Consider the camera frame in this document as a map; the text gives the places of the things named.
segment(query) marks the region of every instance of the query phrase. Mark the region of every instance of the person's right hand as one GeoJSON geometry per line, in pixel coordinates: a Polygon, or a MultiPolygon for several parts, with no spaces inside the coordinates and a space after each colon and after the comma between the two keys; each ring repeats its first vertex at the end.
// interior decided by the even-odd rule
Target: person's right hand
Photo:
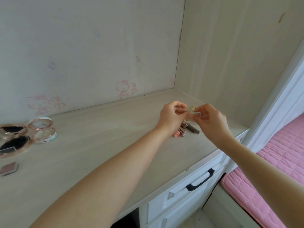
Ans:
{"type": "Polygon", "coordinates": [[[229,130],[226,116],[216,110],[212,105],[205,104],[195,110],[201,113],[201,117],[194,120],[201,127],[205,136],[213,142],[219,149],[229,139],[234,139],[229,130]]]}

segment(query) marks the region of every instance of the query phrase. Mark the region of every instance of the black handle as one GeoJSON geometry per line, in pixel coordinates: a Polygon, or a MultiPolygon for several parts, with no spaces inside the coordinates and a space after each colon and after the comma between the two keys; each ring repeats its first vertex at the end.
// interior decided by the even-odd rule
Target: black handle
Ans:
{"type": "Polygon", "coordinates": [[[214,169],[210,168],[210,169],[208,170],[208,172],[209,172],[209,177],[207,177],[205,180],[203,180],[203,181],[202,181],[200,184],[198,184],[197,186],[193,186],[192,184],[187,185],[187,186],[186,186],[187,190],[188,190],[188,191],[193,191],[193,190],[195,190],[196,188],[198,188],[198,187],[200,187],[201,185],[203,185],[209,178],[211,178],[211,177],[213,176],[213,174],[214,174],[214,169]]]}

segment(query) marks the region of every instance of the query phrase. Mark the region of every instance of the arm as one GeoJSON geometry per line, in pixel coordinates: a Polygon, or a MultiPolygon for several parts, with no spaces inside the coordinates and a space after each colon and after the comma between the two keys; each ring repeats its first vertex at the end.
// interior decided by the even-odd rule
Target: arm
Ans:
{"type": "Polygon", "coordinates": [[[304,224],[304,187],[236,141],[225,115],[211,105],[196,111],[207,118],[195,118],[203,133],[242,170],[259,194],[288,228],[304,224]]]}
{"type": "Polygon", "coordinates": [[[178,101],[166,104],[157,126],[59,197],[30,228],[110,227],[161,144],[187,113],[177,115],[178,101]]]}

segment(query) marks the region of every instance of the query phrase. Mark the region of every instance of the pink quilted bedding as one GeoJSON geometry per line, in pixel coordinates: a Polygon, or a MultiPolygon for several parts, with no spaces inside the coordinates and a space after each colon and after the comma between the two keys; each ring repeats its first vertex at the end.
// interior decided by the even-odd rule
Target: pink quilted bedding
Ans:
{"type": "MultiPolygon", "coordinates": [[[[259,156],[304,185],[304,114],[279,130],[259,156]]],[[[224,189],[263,228],[285,228],[239,168],[225,175],[224,189]]]]}

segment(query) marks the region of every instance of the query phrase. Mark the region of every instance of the drawer front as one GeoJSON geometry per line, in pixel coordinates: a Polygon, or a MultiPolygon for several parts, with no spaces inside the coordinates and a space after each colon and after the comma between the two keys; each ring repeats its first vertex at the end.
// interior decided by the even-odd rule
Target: drawer front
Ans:
{"type": "Polygon", "coordinates": [[[223,173],[220,169],[211,179],[205,182],[201,187],[197,188],[179,203],[170,208],[167,212],[161,215],[158,219],[148,225],[148,228],[174,228],[187,219],[192,213],[199,209],[209,193],[215,186],[220,175],[223,173]]]}
{"type": "Polygon", "coordinates": [[[223,165],[227,163],[228,159],[224,153],[219,154],[212,160],[198,168],[193,173],[186,176],[184,179],[180,180],[178,183],[173,185],[171,188],[165,192],[158,195],[156,198],[148,203],[148,222],[156,218],[163,211],[168,209],[173,204],[176,204],[185,196],[187,196],[190,191],[186,188],[187,185],[192,184],[196,186],[207,179],[214,170],[215,174],[223,165]]]}

